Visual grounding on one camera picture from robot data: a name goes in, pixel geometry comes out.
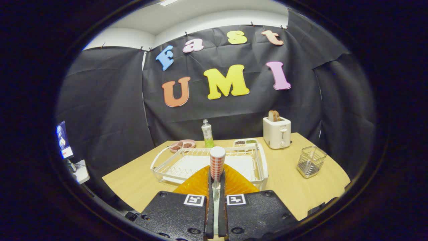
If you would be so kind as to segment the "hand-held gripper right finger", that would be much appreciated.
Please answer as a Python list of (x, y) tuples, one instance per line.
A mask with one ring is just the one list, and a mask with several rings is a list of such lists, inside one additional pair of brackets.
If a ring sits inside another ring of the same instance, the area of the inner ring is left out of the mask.
[(272, 190), (258, 190), (234, 168), (221, 175), (218, 235), (227, 241), (264, 241), (298, 220)]

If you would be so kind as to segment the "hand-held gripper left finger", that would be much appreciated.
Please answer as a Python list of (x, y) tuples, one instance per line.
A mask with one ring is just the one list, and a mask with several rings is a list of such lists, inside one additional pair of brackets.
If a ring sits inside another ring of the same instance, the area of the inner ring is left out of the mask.
[(205, 166), (175, 191), (159, 191), (141, 212), (140, 225), (173, 240), (206, 241), (213, 238), (210, 184), (209, 166)]

